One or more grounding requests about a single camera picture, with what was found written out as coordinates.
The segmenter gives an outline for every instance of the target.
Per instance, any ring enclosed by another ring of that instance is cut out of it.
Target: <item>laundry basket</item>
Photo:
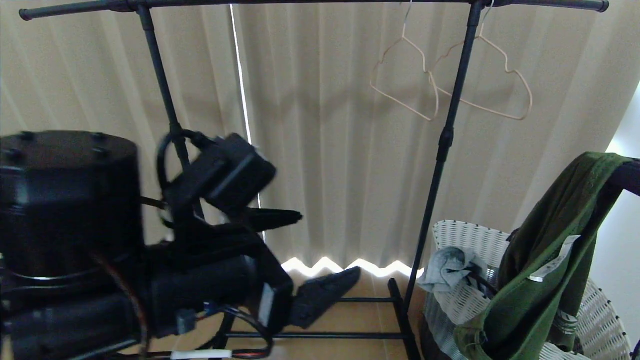
[[[444,220],[433,226],[438,250],[445,247],[473,249],[487,264],[487,280],[496,285],[497,270],[509,243],[508,233],[480,225]],[[440,350],[453,360],[464,359],[453,339],[456,325],[479,314],[490,302],[482,292],[461,281],[449,293],[430,293],[425,303],[425,320]],[[602,289],[589,279],[580,311],[577,336],[584,355],[563,352],[546,343],[540,359],[629,360],[631,348],[624,326]]]

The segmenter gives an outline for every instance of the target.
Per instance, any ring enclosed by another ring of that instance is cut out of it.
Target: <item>curtain fold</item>
[[[400,37],[408,6],[234,7],[250,131],[279,171],[262,205],[306,216],[267,234],[280,259],[307,266],[324,256],[340,266],[358,258],[382,267],[412,262],[450,99],[440,94],[440,114],[427,123],[369,86],[376,62]],[[424,51],[428,69],[463,40],[468,11],[464,4],[412,5],[407,37]],[[630,1],[603,14],[492,10],[484,34],[528,80],[534,108],[517,122],[460,106],[434,222],[510,231],[574,157],[607,148],[640,79],[638,15]],[[447,91],[459,58],[457,48],[434,73]],[[435,96],[421,68],[419,53],[401,44],[373,81],[433,114]],[[474,46],[463,98],[513,114],[528,105],[502,56],[482,42]]]
[[[140,147],[143,194],[158,198],[157,143],[168,118],[140,19],[85,13],[23,21],[20,8],[69,1],[2,1],[0,132],[102,131]],[[152,9],[160,51],[182,126],[210,136],[245,134],[228,6]],[[170,175],[179,171],[169,151]],[[190,155],[196,154],[189,148]],[[206,216],[216,221],[207,206]],[[147,241],[166,233],[145,207]]]

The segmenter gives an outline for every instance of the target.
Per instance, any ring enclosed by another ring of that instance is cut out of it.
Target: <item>light blue towel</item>
[[[470,272],[485,277],[486,269],[486,263],[473,250],[446,247],[432,255],[417,284],[428,292],[449,292]]]

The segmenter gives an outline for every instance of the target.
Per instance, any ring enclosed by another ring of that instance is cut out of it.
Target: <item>pink hanger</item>
[[[396,40],[396,42],[394,42],[390,47],[387,48],[387,50],[385,50],[385,52],[382,54],[382,59],[376,64],[376,66],[373,67],[373,69],[371,70],[371,76],[369,78],[369,85],[371,86],[371,88],[375,91],[377,91],[380,95],[387,97],[395,102],[397,102],[398,104],[404,106],[405,108],[409,109],[410,111],[412,111],[414,114],[422,117],[423,119],[427,120],[427,121],[432,121],[435,117],[438,116],[438,110],[440,109],[440,98],[438,96],[438,87],[436,86],[436,81],[433,77],[433,73],[431,71],[427,71],[427,66],[426,66],[426,59],[424,56],[424,53],[422,52],[422,50],[420,50],[419,47],[417,47],[417,45],[415,45],[411,40],[409,40],[405,34],[406,34],[406,20],[409,17],[409,12],[411,11],[411,5],[413,4],[413,0],[411,1],[411,3],[409,4],[409,10],[407,10],[406,15],[404,17],[404,26],[402,28],[402,36]],[[383,92],[382,90],[380,90],[379,88],[377,88],[375,85],[373,85],[373,77],[374,74],[376,73],[378,67],[380,65],[382,65],[385,62],[385,57],[387,56],[387,53],[396,45],[400,44],[401,42],[406,42],[407,44],[411,45],[412,48],[414,48],[418,53],[420,53],[420,56],[422,57],[422,72],[429,75],[429,84],[431,84],[431,86],[433,87],[433,91],[436,94],[436,110],[433,114],[433,118],[429,118],[426,115],[420,113],[419,111],[413,109],[411,106],[403,103],[402,101],[396,99],[395,97],[392,97],[389,94],[386,94],[385,92]]]
[[[533,108],[533,94],[531,93],[531,88],[529,87],[529,84],[527,83],[527,81],[525,80],[524,76],[522,75],[522,73],[520,73],[520,71],[517,70],[509,70],[509,56],[507,55],[507,53],[504,52],[504,50],[502,50],[500,47],[498,47],[497,45],[495,45],[493,42],[491,42],[489,39],[487,39],[486,37],[484,37],[483,35],[483,30],[484,30],[484,21],[486,20],[487,15],[489,15],[489,12],[491,11],[491,9],[493,8],[493,2],[492,2],[492,7],[489,8],[489,10],[487,10],[487,13],[484,15],[482,24],[480,25],[480,33],[478,34],[478,36],[476,36],[476,39],[480,39],[484,42],[486,42],[489,46],[491,46],[492,48],[498,50],[498,52],[500,52],[500,54],[502,54],[502,56],[504,57],[504,72],[507,74],[516,74],[519,78],[520,81],[522,82],[522,84],[524,85],[524,87],[527,89],[527,93],[529,95],[529,107],[527,108],[527,111],[524,113],[524,115],[517,117],[514,115],[508,115],[505,113],[501,113],[499,111],[495,111],[495,110],[491,110],[488,108],[485,108],[484,106],[480,106],[480,105],[476,105],[472,102],[468,102],[464,99],[461,99],[461,102],[464,102],[467,105],[471,105],[477,109],[480,110],[484,110],[487,112],[490,112],[492,114],[496,114],[498,116],[501,117],[506,117],[509,119],[513,119],[513,120],[524,120],[527,116],[529,116],[530,112],[531,112],[531,108]],[[436,66],[438,66],[438,63],[440,62],[440,60],[448,57],[451,54],[451,51],[453,49],[455,49],[458,46],[461,46],[464,44],[464,41],[457,43],[456,45],[453,45],[452,47],[449,48],[449,50],[447,51],[446,54],[444,54],[443,56],[439,57],[439,59],[436,61],[436,63],[433,65],[433,72],[435,72]],[[436,87],[436,89],[438,89],[438,91],[443,92],[449,96],[451,96],[450,92],[447,92],[446,90],[438,87],[437,85],[434,85]]]

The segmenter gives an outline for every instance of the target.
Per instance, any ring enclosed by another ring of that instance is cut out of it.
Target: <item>white sticker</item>
[[[273,307],[273,295],[275,292],[267,284],[264,283],[262,288],[262,299],[260,300],[260,310],[258,311],[258,321],[264,327],[269,327],[269,317],[271,316],[271,308]]]
[[[569,253],[571,252],[571,248],[573,247],[573,243],[575,243],[575,241],[578,240],[579,238],[580,238],[580,235],[567,236],[566,240],[564,241],[564,244],[562,244],[562,248],[560,248],[560,254],[558,254],[558,257],[553,259],[552,261],[549,261],[547,264],[539,268],[536,272],[531,274],[529,276],[529,280],[535,281],[535,282],[543,282],[545,279],[545,276],[547,276],[548,274],[551,274],[558,267],[560,267],[560,264],[562,264],[564,259],[566,259],[566,257],[569,256]]]

